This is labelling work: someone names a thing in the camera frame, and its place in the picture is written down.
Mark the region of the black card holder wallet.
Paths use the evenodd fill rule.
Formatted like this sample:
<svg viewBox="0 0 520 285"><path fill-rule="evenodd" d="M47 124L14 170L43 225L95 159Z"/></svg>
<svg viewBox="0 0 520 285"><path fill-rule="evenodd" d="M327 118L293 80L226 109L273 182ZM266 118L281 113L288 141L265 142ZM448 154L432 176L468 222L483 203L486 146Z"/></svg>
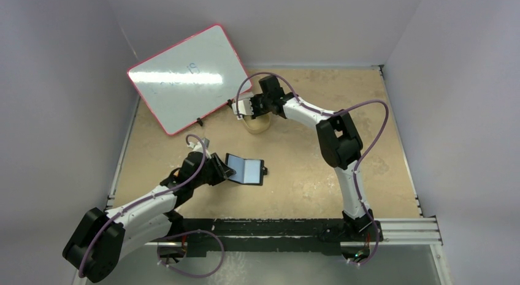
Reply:
<svg viewBox="0 0 520 285"><path fill-rule="evenodd" d="M242 185L262 186L264 177L269 174L262 159L246 159L227 153L225 164L235 172L229 181Z"/></svg>

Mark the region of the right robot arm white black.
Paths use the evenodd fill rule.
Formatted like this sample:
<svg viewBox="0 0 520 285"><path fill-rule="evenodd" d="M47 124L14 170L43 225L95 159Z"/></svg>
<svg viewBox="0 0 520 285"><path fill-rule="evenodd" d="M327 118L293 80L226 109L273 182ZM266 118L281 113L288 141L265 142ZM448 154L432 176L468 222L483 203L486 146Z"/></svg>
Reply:
<svg viewBox="0 0 520 285"><path fill-rule="evenodd" d="M333 112L304 101L294 89L288 93L280 85L283 77L264 73L259 94L237 93L227 104L238 119L252 120L271 113L297 121L313 129L324 161L334 169L343 200L344 231L348 238L359 240L367 233L380 233L369 204L364 200L359 165L363 142L349 113Z"/></svg>

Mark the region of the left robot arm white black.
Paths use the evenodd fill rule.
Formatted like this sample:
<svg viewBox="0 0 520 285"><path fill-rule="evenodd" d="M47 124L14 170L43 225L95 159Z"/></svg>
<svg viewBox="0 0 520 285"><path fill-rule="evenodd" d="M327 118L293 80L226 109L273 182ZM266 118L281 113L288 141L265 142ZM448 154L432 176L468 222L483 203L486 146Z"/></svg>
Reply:
<svg viewBox="0 0 520 285"><path fill-rule="evenodd" d="M215 186L235 173L216 153L192 151L181 167L144 196L120 208L88 210L62 256L80 277L97 283L113 271L119 260L149 241L186 241L189 232L183 216L175 209L192 198L196 188Z"/></svg>

